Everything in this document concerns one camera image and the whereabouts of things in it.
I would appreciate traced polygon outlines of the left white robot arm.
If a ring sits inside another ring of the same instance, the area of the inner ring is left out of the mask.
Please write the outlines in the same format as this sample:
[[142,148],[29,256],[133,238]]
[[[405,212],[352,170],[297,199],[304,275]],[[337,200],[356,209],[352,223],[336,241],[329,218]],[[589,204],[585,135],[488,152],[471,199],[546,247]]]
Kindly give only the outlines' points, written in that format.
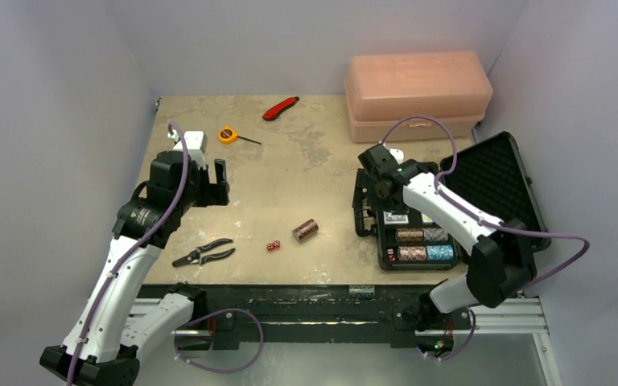
[[127,326],[146,275],[182,218],[193,207],[229,204],[226,162],[208,166],[181,150],[159,153],[149,178],[139,183],[117,213],[109,254],[75,326],[57,346],[46,347],[40,365],[68,385],[132,385],[142,361],[160,340],[208,317],[207,295],[194,285],[173,285],[158,306]]

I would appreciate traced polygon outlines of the yellow tape measure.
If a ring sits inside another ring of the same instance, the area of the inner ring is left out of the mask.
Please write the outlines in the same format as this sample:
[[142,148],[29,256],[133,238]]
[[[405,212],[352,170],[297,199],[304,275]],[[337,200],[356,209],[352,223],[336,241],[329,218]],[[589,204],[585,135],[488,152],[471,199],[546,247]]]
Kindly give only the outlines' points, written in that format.
[[237,140],[242,140],[246,142],[250,142],[256,145],[261,145],[259,141],[243,137],[241,136],[235,129],[233,129],[230,125],[224,126],[217,134],[217,138],[222,144],[228,145],[232,144]]

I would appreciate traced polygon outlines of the brown chip stack upper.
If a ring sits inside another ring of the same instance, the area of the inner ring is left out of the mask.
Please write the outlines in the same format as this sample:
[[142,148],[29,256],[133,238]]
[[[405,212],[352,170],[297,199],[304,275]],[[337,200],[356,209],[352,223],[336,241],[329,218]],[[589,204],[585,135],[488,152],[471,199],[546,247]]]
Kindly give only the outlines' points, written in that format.
[[423,242],[425,240],[422,228],[398,228],[395,232],[398,243]]

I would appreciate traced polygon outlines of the orange chip stack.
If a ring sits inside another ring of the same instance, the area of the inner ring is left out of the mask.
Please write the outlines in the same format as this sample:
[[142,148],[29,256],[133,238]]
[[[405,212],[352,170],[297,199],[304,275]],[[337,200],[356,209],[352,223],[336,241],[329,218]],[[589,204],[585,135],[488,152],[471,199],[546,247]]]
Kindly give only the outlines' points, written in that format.
[[319,231],[319,225],[314,219],[309,219],[297,226],[292,230],[292,236],[294,239],[302,244],[303,242],[311,239]]

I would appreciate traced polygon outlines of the texas holdem card box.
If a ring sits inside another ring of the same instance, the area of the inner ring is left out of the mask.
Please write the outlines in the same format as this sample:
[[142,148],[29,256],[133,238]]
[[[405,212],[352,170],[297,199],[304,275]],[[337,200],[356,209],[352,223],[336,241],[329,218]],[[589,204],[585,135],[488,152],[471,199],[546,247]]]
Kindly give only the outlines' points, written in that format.
[[421,220],[424,224],[433,224],[434,220],[430,218],[428,215],[421,214]]

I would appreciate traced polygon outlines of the blue yellow chip stack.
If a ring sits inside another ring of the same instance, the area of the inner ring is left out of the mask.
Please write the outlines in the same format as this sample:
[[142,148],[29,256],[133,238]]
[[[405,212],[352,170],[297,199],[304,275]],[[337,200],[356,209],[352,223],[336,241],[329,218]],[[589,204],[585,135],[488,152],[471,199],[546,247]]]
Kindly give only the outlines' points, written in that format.
[[375,296],[374,285],[350,285],[348,294],[351,298],[370,299]]

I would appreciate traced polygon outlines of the black table front rail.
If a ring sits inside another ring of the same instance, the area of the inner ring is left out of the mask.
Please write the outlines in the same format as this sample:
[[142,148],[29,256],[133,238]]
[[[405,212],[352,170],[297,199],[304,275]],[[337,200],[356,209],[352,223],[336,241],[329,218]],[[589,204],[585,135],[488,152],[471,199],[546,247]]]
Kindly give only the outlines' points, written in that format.
[[429,319],[421,296],[428,285],[374,285],[370,299],[351,298],[350,285],[202,285],[203,316],[223,310],[211,322],[179,329],[179,345],[211,338],[215,350],[236,350],[241,343],[386,343],[392,348],[431,347],[471,326],[469,313]]

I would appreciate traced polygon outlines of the red utility knife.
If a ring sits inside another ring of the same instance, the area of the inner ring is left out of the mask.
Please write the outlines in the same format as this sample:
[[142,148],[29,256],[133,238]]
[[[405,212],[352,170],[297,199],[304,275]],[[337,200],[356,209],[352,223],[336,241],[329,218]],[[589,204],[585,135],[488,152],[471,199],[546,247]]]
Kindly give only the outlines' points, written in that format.
[[296,105],[299,100],[298,96],[292,96],[278,102],[262,114],[262,119],[264,121],[275,121],[282,113]]

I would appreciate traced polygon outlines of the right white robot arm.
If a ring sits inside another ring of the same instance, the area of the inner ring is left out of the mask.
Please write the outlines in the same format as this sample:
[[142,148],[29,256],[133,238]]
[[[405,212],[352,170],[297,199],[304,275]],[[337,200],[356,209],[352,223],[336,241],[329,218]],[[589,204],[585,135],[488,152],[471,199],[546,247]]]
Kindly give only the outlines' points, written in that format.
[[495,308],[536,278],[534,253],[521,221],[512,220],[502,229],[500,218],[473,207],[419,162],[398,162],[382,144],[369,147],[358,160],[377,207],[430,216],[470,257],[464,276],[422,296],[419,315],[426,325],[441,326],[452,311],[466,306]]

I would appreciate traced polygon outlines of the light blue chip stack lower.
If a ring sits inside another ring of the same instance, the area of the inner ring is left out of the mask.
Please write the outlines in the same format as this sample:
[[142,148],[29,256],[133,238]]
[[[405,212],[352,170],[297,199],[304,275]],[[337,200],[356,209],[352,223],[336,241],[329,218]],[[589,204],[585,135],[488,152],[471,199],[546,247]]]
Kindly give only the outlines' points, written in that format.
[[438,244],[426,246],[428,261],[453,261],[455,259],[454,247],[450,244]]

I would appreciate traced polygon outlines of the pink plastic storage box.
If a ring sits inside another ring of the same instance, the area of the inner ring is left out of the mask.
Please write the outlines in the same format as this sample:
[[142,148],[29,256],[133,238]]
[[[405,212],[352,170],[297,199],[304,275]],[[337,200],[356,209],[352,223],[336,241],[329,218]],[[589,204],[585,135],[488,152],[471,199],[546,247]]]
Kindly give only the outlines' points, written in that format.
[[354,142],[468,137],[493,95],[473,51],[355,56],[344,87]]

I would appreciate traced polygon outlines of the brown chip stack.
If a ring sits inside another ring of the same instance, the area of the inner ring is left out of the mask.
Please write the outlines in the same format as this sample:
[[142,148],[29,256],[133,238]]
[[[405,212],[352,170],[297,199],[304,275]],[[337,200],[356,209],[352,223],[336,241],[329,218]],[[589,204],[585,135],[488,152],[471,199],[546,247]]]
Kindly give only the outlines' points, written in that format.
[[395,232],[398,243],[423,242],[425,240],[422,228],[398,228]]
[[399,261],[421,262],[427,260],[427,250],[425,246],[400,246],[397,256]]

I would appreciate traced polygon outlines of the blue card deck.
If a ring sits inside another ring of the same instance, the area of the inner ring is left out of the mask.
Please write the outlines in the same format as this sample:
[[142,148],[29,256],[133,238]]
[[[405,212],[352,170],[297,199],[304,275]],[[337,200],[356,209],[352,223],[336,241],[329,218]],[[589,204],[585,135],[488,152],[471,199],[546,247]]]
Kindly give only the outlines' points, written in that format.
[[409,223],[409,217],[407,214],[397,214],[397,213],[384,211],[383,215],[384,215],[384,219],[383,219],[384,224],[408,224]]

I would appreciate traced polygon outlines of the black grey pliers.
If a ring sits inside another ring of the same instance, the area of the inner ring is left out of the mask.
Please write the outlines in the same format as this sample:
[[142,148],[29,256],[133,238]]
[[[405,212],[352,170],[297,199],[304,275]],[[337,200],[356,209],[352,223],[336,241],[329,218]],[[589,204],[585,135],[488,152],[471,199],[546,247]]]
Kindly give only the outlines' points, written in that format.
[[174,268],[179,268],[187,265],[204,265],[212,261],[223,260],[232,256],[236,249],[229,248],[218,253],[211,253],[211,251],[215,248],[231,243],[233,243],[232,239],[220,238],[208,244],[198,246],[187,255],[172,261],[171,266]]

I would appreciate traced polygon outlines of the red dice pair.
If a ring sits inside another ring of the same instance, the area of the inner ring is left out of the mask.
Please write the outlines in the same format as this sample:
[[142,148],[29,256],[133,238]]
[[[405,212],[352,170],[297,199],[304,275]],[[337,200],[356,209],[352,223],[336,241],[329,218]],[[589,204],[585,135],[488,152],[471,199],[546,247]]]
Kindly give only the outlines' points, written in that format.
[[266,245],[266,249],[268,252],[277,251],[281,248],[281,243],[279,240],[275,240]]

